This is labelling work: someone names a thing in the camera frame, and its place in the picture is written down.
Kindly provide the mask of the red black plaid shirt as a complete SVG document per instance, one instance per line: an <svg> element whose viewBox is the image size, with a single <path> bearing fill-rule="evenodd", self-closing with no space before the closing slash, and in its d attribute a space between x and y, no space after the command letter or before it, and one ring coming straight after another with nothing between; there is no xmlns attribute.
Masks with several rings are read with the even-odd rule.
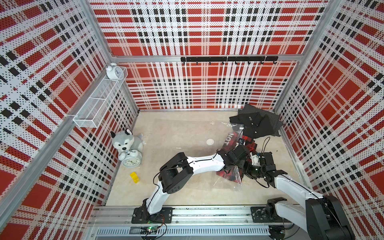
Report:
<svg viewBox="0 0 384 240"><path fill-rule="evenodd" d="M235 132L228 134L219 151L224 154L225 166L216 175L238 184L244 176L254 180L256 167L253 166L251 157L256 155L256 148L257 144L252 138L242 137Z"/></svg>

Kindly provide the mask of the clear vacuum bag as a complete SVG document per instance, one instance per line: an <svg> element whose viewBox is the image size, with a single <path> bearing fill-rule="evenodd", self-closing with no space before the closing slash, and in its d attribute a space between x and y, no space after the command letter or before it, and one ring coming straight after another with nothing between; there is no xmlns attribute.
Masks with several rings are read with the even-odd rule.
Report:
<svg viewBox="0 0 384 240"><path fill-rule="evenodd" d="M188 157L180 152L160 168L155 193L166 196L174 194L187 185L191 178L208 172L231 187L240 185L242 176L255 181L264 179L266 165L254 166L251 158L250 150L243 143L230 151L221 149L204 157Z"/></svg>

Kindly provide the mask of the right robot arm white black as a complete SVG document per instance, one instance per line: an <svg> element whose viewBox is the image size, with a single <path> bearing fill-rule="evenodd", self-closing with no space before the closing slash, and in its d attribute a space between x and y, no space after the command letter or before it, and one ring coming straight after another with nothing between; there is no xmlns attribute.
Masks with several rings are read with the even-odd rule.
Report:
<svg viewBox="0 0 384 240"><path fill-rule="evenodd" d="M356 238L340 201L308 189L285 171L277 170L272 153L262 153L256 166L245 161L242 171L250 179L262 179L266 187L275 188L295 201L292 204L282 197L269 199L265 216L270 221L288 220L306 231L312 240Z"/></svg>

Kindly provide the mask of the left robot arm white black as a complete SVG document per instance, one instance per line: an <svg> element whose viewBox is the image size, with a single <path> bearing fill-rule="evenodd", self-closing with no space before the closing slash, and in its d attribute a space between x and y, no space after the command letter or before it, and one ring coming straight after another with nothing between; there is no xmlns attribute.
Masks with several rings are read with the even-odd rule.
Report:
<svg viewBox="0 0 384 240"><path fill-rule="evenodd" d="M181 190L192 176L206 172L229 171L231 167L241 168L250 151L243 145L226 152L217 151L203 157L187 157L181 152L166 162L156 175L158 182L152 195L143 200L143 218L147 221L157 215L171 194Z"/></svg>

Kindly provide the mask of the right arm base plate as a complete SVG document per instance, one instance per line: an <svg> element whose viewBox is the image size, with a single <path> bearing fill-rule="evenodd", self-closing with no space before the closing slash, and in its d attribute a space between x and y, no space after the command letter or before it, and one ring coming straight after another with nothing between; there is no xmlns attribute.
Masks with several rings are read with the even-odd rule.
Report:
<svg viewBox="0 0 384 240"><path fill-rule="evenodd" d="M280 217L268 217L266 207L251 207L251 217L253 223L290 223L288 220L283 220Z"/></svg>

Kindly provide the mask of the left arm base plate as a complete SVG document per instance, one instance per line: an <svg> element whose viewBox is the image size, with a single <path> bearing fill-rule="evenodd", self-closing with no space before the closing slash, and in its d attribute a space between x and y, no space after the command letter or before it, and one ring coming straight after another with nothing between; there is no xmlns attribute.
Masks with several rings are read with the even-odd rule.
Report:
<svg viewBox="0 0 384 240"><path fill-rule="evenodd" d="M150 222L170 224L173 217L173 208L162 208L160 212L149 215L144 207L134 209L132 224L149 224Z"/></svg>

